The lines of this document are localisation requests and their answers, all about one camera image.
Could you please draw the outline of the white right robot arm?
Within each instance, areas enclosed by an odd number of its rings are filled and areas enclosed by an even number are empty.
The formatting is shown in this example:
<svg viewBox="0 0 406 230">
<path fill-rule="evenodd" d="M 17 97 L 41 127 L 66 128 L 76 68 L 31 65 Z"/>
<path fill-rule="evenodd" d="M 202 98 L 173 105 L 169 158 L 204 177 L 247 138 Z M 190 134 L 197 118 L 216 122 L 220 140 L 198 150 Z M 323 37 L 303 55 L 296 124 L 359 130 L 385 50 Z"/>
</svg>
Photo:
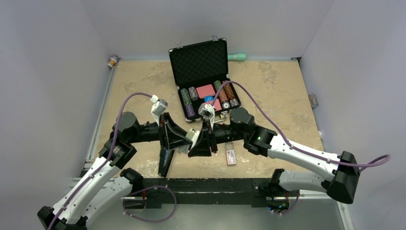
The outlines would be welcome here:
<svg viewBox="0 0 406 230">
<path fill-rule="evenodd" d="M 188 157 L 210 157 L 218 144 L 236 140 L 242 140 L 243 147 L 254 155 L 288 161 L 307 169 L 306 172 L 275 170 L 269 181 L 273 194 L 303 189 L 326 193 L 341 203 L 354 202 L 361 172 L 352 153 L 328 153 L 284 140 L 281 134 L 257 125 L 254 116 L 244 108 L 231 111 L 228 125 L 203 122 Z"/>
</svg>

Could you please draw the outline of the black stapler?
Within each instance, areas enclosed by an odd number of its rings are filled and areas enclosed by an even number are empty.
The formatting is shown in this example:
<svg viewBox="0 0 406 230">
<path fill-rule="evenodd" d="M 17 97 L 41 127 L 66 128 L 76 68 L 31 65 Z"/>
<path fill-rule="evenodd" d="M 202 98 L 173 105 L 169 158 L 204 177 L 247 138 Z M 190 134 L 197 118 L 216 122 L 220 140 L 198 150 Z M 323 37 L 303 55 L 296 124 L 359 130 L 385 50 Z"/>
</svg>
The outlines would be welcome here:
<svg viewBox="0 0 406 230">
<path fill-rule="evenodd" d="M 162 148 L 159 154 L 158 175 L 166 178 L 173 158 L 174 150 Z"/>
</svg>

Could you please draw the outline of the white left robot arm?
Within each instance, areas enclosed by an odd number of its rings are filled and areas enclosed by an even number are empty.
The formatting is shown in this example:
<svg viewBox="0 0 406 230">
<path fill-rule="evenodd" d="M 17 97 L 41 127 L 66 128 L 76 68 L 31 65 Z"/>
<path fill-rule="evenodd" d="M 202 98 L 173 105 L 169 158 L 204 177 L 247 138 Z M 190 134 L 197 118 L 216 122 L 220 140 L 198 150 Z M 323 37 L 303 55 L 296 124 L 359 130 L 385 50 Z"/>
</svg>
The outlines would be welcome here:
<svg viewBox="0 0 406 230">
<path fill-rule="evenodd" d="M 125 195 L 137 196 L 143 177 L 124 166 L 135 155 L 134 143 L 160 142 L 161 176 L 166 176 L 175 149 L 189 149 L 193 141 L 168 113 L 157 122 L 139 124 L 131 112 L 124 112 L 113 126 L 111 138 L 80 181 L 59 202 L 42 207 L 37 216 L 47 230 L 87 230 L 100 214 Z"/>
</svg>

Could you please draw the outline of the beige stapler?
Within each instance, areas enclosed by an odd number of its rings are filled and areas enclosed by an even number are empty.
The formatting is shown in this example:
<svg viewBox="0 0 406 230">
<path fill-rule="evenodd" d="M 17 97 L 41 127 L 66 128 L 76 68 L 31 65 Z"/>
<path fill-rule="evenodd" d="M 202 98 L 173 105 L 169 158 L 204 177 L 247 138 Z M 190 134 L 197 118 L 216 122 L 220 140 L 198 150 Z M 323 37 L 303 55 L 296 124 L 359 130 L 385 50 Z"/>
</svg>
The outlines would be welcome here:
<svg viewBox="0 0 406 230">
<path fill-rule="evenodd" d="M 185 137 L 186 137 L 187 139 L 189 139 L 190 141 L 192 141 L 192 144 L 190 144 L 190 145 L 185 149 L 186 152 L 188 152 L 189 150 L 191 150 L 191 149 L 194 147 L 194 145 L 195 145 L 196 142 L 197 142 L 197 139 L 198 139 L 199 135 L 200 135 L 200 131 L 197 130 L 197 129 L 194 129 L 194 128 L 191 128 L 191 129 L 186 133 L 186 136 L 185 136 Z"/>
</svg>

